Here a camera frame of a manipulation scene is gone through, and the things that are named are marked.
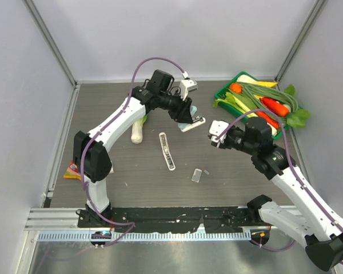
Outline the white stapler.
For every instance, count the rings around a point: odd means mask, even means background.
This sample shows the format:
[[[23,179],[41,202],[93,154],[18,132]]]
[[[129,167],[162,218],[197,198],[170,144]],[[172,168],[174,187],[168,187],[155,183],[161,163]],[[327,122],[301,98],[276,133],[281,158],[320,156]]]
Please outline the white stapler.
[[[159,141],[162,148],[162,153],[169,171],[174,171],[176,166],[174,164],[173,158],[170,154],[169,144],[167,142],[167,136],[164,132],[159,133]]]

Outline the staples tray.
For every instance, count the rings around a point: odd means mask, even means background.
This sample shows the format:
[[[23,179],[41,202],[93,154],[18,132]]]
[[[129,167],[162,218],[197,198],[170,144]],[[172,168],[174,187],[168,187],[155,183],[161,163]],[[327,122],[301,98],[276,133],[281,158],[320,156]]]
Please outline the staples tray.
[[[195,182],[195,183],[199,183],[199,182],[200,182],[200,179],[201,179],[201,176],[202,176],[202,170],[199,169],[199,168],[196,168],[196,169],[193,171],[191,181],[193,181],[193,182]]]

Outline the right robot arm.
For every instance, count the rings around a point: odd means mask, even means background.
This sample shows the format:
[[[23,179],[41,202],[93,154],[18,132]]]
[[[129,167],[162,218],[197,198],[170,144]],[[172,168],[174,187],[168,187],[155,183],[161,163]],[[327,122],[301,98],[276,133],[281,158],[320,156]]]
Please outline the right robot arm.
[[[249,223],[277,227],[300,244],[322,271],[343,261],[343,218],[309,184],[288,151],[274,144],[272,129],[265,119],[248,119],[244,130],[214,120],[209,139],[217,148],[233,148],[250,155],[256,170],[282,190],[300,212],[300,216],[294,215],[260,195],[247,204]]]

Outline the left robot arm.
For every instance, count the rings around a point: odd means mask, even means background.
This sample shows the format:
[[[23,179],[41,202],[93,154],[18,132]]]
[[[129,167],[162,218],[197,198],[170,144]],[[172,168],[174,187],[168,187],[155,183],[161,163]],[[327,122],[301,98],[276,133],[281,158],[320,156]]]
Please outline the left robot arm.
[[[150,79],[132,88],[129,96],[106,120],[94,129],[79,131],[74,137],[73,162],[81,175],[87,196],[87,206],[93,212],[90,220],[103,228],[109,224],[110,200],[106,193],[106,178],[112,168],[109,152],[125,131],[151,110],[166,110],[177,123],[191,124],[192,100],[188,93],[197,89],[197,82],[185,77],[175,93],[170,91],[174,77],[155,70]]]

